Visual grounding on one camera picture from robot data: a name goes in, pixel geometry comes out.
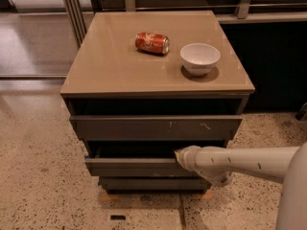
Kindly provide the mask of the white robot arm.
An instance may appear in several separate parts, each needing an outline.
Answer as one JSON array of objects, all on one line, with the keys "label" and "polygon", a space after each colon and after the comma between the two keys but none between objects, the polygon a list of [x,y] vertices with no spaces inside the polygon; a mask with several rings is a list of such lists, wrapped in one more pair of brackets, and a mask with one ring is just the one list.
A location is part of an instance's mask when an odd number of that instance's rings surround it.
[{"label": "white robot arm", "polygon": [[282,185],[276,230],[307,230],[307,144],[299,147],[223,149],[190,146],[175,152],[180,166],[214,186],[227,185],[234,173]]}]

